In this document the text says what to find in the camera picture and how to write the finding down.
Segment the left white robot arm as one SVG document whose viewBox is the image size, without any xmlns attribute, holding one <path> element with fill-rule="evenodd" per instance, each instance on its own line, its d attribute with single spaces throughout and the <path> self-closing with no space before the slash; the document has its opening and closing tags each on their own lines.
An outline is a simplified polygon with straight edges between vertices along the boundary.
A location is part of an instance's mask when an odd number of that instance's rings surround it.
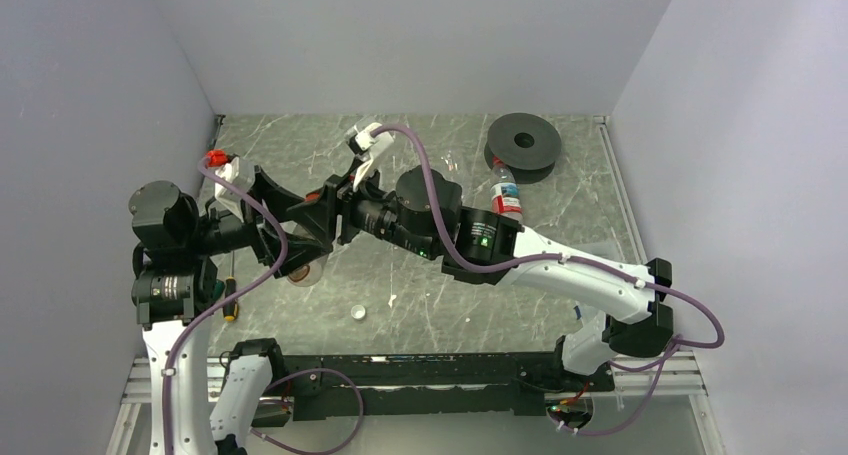
<svg viewBox="0 0 848 455">
<path fill-rule="evenodd" d="M 138 238 L 131 297 L 150 362 L 154 454 L 242 454 L 262 395 L 279 392 L 288 369 L 272 338 L 230 351 L 216 403 L 208 400 L 211 318 L 235 303 L 214 257 L 250 248 L 279 278 L 326 255 L 336 211 L 326 189 L 286 190 L 260 168 L 226 164 L 211 175 L 235 198 L 223 211 L 201 212 L 169 181 L 139 188 L 128 207 Z"/>
</svg>

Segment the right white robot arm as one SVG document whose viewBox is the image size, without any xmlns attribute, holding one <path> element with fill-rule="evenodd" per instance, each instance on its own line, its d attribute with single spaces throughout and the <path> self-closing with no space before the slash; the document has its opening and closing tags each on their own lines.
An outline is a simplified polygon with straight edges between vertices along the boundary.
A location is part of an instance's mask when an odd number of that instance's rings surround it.
<svg viewBox="0 0 848 455">
<path fill-rule="evenodd" d="M 654 268 L 620 264 L 555 242 L 516 220 L 466 207 L 461 187 L 418 166 L 391 192 L 375 177 L 333 176 L 288 209 L 319 241 L 345 244 L 367 233 L 427 260 L 472 285 L 525 286 L 557 292 L 579 307 L 581 327 L 564 336 L 551 363 L 557 386 L 574 390 L 618 355 L 657 357 L 674 321 Z"/>
</svg>

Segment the white bottle cap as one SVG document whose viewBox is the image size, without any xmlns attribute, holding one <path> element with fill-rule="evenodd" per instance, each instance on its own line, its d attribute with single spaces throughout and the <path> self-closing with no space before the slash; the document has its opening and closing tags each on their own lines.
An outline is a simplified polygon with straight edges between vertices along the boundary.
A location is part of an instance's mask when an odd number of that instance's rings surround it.
<svg viewBox="0 0 848 455">
<path fill-rule="evenodd" d="M 364 306 L 362 306 L 362 305 L 354 305 L 354 306 L 351 308 L 350 314 L 351 314 L 351 317 L 352 317 L 354 320 L 357 320 L 357 321 L 359 321 L 359 320 L 364 320 L 364 319 L 365 319 L 365 317 L 366 317 L 366 315 L 367 315 L 367 310 L 366 310 L 366 308 L 365 308 Z"/>
</svg>

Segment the water bottle red label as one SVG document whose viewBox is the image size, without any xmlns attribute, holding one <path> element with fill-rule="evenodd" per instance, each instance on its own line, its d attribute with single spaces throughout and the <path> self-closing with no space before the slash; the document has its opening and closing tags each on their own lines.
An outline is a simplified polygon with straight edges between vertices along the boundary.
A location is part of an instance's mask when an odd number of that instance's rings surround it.
<svg viewBox="0 0 848 455">
<path fill-rule="evenodd" d="M 519 188 L 511 169 L 499 158 L 492 158 L 494 183 L 491 187 L 491 208 L 498 215 L 523 221 Z"/>
</svg>

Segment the black filament spool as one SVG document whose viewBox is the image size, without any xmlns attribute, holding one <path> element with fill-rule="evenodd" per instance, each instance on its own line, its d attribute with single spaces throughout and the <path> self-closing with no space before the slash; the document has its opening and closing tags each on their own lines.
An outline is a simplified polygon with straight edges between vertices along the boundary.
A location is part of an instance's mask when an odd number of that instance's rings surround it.
<svg viewBox="0 0 848 455">
<path fill-rule="evenodd" d="M 518 184 L 534 184 L 553 172 L 562 148 L 562 137 L 552 123 L 529 113 L 510 113 L 488 128 L 483 159 L 489 168 L 499 159 Z"/>
</svg>

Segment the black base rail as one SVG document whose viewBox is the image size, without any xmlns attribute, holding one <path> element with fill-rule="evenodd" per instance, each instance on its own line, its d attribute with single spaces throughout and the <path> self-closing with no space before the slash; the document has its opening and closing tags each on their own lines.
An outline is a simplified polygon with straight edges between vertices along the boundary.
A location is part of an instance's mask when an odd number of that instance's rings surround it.
<svg viewBox="0 0 848 455">
<path fill-rule="evenodd" d="M 555 352 L 297 355 L 272 376 L 270 396 L 293 400 L 297 421 L 336 416 L 510 412 L 540 416 L 558 395 L 611 392 L 608 365 L 565 371 Z"/>
</svg>

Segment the aluminium frame rail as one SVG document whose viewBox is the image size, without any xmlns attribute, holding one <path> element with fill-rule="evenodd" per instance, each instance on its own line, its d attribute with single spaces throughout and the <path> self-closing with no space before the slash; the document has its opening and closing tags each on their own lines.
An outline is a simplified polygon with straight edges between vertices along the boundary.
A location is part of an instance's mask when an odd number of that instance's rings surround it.
<svg viewBox="0 0 848 455">
<path fill-rule="evenodd" d="M 151 410 L 151 453 L 241 454 L 262 427 L 335 416 L 509 411 L 546 415 L 588 436 L 594 394 L 705 392 L 689 352 L 652 362 L 620 357 L 581 375 L 565 370 L 557 351 L 285 356 L 272 339 L 218 357 L 157 348 L 133 364 L 108 452 L 127 452 L 143 405 Z"/>
</svg>

